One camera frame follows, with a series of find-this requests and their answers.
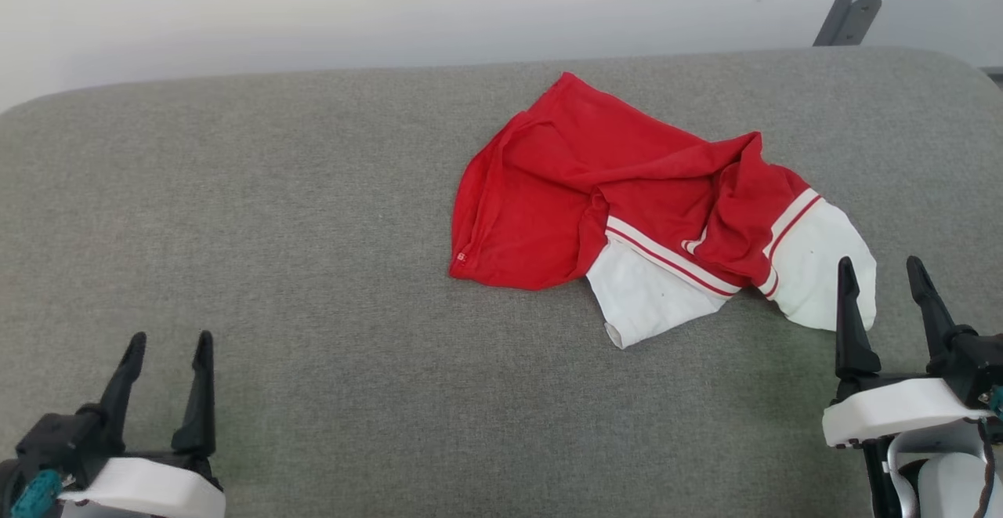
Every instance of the red and white shirt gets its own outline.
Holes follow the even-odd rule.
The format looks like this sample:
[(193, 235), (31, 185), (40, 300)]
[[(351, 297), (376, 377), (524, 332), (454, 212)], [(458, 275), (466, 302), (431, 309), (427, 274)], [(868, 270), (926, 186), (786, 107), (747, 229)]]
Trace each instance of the red and white shirt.
[(751, 133), (708, 143), (565, 73), (467, 166), (449, 274), (544, 289), (587, 276), (626, 347), (757, 287), (787, 317), (835, 328), (850, 256), (868, 328), (876, 262), (842, 211), (762, 161)]

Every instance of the red fabric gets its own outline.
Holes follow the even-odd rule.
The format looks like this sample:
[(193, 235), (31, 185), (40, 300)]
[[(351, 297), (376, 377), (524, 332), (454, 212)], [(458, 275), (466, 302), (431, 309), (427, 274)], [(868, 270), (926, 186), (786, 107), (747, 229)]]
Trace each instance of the red fabric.
[(467, 167), (449, 274), (532, 290), (580, 278), (613, 216), (717, 278), (761, 285), (773, 222), (807, 189), (761, 151), (759, 133), (706, 143), (565, 73)]

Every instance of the white wall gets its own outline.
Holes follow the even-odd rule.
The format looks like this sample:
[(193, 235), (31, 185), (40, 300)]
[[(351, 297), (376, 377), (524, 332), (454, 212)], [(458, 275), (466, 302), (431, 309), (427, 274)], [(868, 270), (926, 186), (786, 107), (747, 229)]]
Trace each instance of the white wall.
[(0, 109), (161, 77), (808, 46), (831, 1), (0, 0)]
[(882, 0), (864, 45), (911, 46), (1003, 67), (1003, 0)]

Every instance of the gray table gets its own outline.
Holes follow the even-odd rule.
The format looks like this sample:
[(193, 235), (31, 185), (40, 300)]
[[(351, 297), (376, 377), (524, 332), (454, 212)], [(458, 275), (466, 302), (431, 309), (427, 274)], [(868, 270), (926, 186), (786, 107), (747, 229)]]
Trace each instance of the gray table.
[(126, 442), (180, 425), (217, 339), (230, 516), (863, 516), (825, 447), (833, 336), (755, 291), (621, 351), (587, 283), (446, 276), (462, 169), (562, 70), (767, 160), (879, 261), (872, 341), (925, 362), (905, 272), (1003, 320), (1003, 95), (975, 69), (835, 48), (116, 85), (0, 116), (0, 446), (96, 400), (149, 334)]

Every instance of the red stripe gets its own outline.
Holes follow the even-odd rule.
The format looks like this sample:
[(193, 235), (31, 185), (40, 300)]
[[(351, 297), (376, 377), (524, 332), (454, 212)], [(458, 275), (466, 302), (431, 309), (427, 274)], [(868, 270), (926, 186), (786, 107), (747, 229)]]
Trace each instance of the red stripe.
[(773, 288), (771, 288), (771, 289), (769, 290), (769, 292), (768, 292), (768, 293), (766, 293), (766, 294), (764, 294), (764, 295), (762, 295), (762, 296), (764, 296), (764, 297), (766, 297), (766, 298), (769, 298), (769, 297), (770, 297), (770, 295), (772, 295), (773, 293), (775, 293), (775, 292), (776, 292), (776, 288), (777, 288), (777, 287), (779, 287), (779, 286), (780, 286), (780, 276), (779, 276), (779, 275), (777, 275), (777, 276), (776, 276), (776, 277), (775, 277), (775, 278), (773, 279)]
[(659, 261), (662, 261), (663, 263), (665, 263), (666, 265), (668, 265), (668, 266), (670, 266), (670, 267), (672, 267), (674, 269), (677, 269), (677, 270), (679, 270), (681, 272), (684, 272), (687, 275), (688, 278), (692, 279), (696, 283), (699, 283), (699, 284), (707, 287), (708, 289), (714, 291), (717, 294), (721, 294), (721, 295), (724, 295), (724, 296), (733, 296), (735, 294), (735, 293), (729, 293), (728, 291), (723, 291), (721, 289), (717, 289), (717, 287), (715, 287), (715, 286), (711, 285), (710, 283), (708, 283), (708, 282), (706, 282), (706, 281), (698, 278), (696, 275), (692, 275), (691, 272), (686, 271), (682, 267), (680, 267), (680, 266), (672, 263), (671, 261), (667, 260), (666, 258), (664, 258), (664, 257), (656, 254), (655, 252), (649, 250), (648, 248), (645, 248), (640, 243), (638, 243), (637, 240), (631, 238), (630, 236), (624, 234), (623, 232), (620, 232), (616, 228), (610, 228), (609, 226), (606, 226), (606, 230), (608, 230), (608, 231), (610, 231), (610, 232), (612, 232), (612, 233), (620, 236), (621, 238), (627, 240), (628, 242), (634, 244), (638, 248), (644, 250), (644, 252), (646, 254), (650, 255), (651, 257), (654, 257), (654, 258), (658, 259)]
[(814, 205), (815, 203), (817, 203), (818, 199), (821, 199), (821, 195), (815, 195), (815, 198), (812, 199), (811, 202), (809, 202), (807, 205), (804, 205), (804, 208), (801, 209), (801, 212), (799, 212), (797, 214), (797, 216), (795, 216), (794, 219), (790, 221), (790, 224), (788, 224), (786, 226), (786, 228), (783, 229), (783, 232), (780, 232), (780, 235), (776, 237), (776, 241), (773, 242), (773, 249), (769, 250), (769, 258), (768, 259), (769, 259), (769, 264), (770, 265), (773, 264), (773, 254), (776, 253), (776, 248), (780, 247), (780, 240), (783, 240), (783, 237), (787, 235), (787, 232), (790, 232), (790, 229), (792, 228), (792, 226), (794, 226), (795, 224), (797, 224), (797, 221), (800, 220), (801, 217), (804, 216), (804, 214), (806, 212), (808, 212), (808, 209), (810, 209), (812, 207), (812, 205)]

